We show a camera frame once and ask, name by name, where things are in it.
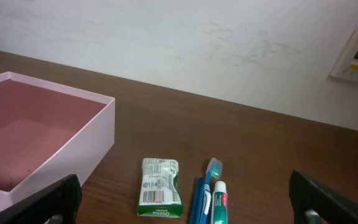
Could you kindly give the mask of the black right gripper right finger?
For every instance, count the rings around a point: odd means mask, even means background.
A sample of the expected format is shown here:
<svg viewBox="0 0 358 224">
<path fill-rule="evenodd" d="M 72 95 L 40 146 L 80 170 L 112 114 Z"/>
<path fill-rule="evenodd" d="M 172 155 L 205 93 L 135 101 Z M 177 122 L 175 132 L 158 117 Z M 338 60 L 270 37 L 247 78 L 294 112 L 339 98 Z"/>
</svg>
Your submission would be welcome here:
<svg viewBox="0 0 358 224">
<path fill-rule="evenodd" d="M 297 170 L 290 176 L 289 197 L 295 223 L 358 224 L 358 203 Z"/>
</svg>

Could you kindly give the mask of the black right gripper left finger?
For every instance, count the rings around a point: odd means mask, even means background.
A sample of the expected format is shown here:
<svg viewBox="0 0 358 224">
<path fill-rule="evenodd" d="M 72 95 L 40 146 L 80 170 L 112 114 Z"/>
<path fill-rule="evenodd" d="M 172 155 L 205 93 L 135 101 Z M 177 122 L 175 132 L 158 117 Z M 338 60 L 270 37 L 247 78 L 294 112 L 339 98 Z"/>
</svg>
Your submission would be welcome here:
<svg viewBox="0 0 358 224">
<path fill-rule="evenodd" d="M 0 212 L 0 224 L 75 224 L 82 199 L 77 175 L 70 174 Z"/>
</svg>

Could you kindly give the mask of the green white soap packet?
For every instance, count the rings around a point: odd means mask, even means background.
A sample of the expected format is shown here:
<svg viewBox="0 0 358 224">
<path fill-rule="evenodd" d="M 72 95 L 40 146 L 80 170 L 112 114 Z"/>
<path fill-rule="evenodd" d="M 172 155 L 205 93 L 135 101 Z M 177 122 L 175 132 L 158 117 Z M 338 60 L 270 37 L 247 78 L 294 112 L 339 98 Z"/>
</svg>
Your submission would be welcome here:
<svg viewBox="0 0 358 224">
<path fill-rule="evenodd" d="M 137 214 L 140 217 L 180 218 L 179 165 L 174 159 L 145 158 Z"/>
</svg>

